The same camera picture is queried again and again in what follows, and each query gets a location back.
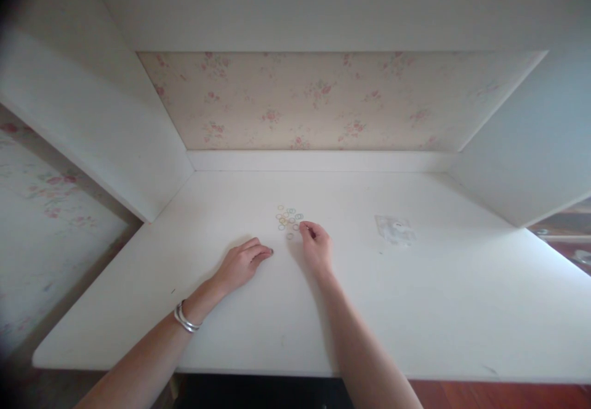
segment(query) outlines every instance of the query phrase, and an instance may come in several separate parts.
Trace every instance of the hand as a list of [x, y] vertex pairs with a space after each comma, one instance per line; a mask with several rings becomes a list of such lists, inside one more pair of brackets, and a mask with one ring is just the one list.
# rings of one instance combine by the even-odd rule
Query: hand
[[257, 271], [261, 262], [273, 255], [273, 249], [262, 246], [258, 238], [230, 249], [222, 265], [211, 278], [224, 295], [246, 284]]
[[332, 273], [332, 239], [319, 224], [311, 221], [300, 222], [300, 233], [304, 240], [304, 258], [316, 277]]

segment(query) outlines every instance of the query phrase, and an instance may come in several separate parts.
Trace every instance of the wooden floor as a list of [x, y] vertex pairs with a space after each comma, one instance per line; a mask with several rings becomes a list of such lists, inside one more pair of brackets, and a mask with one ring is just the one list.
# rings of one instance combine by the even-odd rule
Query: wooden floor
[[564, 257], [572, 261], [573, 264], [577, 266], [579, 269], [581, 269], [583, 272], [587, 272], [587, 274], [591, 276], [591, 265], [577, 262], [575, 255], [577, 250], [591, 252], [591, 243], [564, 243], [553, 241], [548, 244], [552, 246], [557, 252], [562, 254]]
[[591, 409], [591, 386], [411, 381], [424, 409]]

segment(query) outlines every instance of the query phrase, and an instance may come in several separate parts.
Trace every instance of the white table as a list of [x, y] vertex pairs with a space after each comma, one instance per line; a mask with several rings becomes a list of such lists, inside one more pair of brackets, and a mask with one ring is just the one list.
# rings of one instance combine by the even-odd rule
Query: white table
[[[301, 239], [278, 206], [321, 223], [334, 270], [410, 378], [591, 383], [591, 278], [447, 175], [195, 172], [41, 343], [42, 368], [106, 370], [201, 281], [228, 248], [257, 236], [275, 250], [208, 316], [180, 371], [332, 376]], [[374, 215], [408, 218], [410, 248]]]

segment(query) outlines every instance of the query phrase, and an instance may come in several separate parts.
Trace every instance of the floral wallpaper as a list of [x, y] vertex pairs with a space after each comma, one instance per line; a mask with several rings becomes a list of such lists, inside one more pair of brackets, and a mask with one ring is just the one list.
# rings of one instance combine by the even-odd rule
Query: floral wallpaper
[[0, 216], [3, 355], [140, 227], [131, 212], [2, 105]]
[[458, 151], [538, 52], [138, 53], [187, 149]]

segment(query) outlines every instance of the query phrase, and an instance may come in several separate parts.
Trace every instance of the silver bracelet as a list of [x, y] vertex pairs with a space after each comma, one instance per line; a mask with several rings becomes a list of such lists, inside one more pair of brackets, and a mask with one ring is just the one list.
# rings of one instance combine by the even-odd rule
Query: silver bracelet
[[190, 333], [195, 333], [199, 330], [199, 327], [201, 325], [195, 326], [185, 318], [185, 314], [183, 314], [184, 302], [185, 300], [181, 301], [177, 304], [177, 307], [174, 308], [174, 318], [176, 318], [176, 320], [181, 324], [181, 326], [183, 326], [187, 331], [189, 331]]

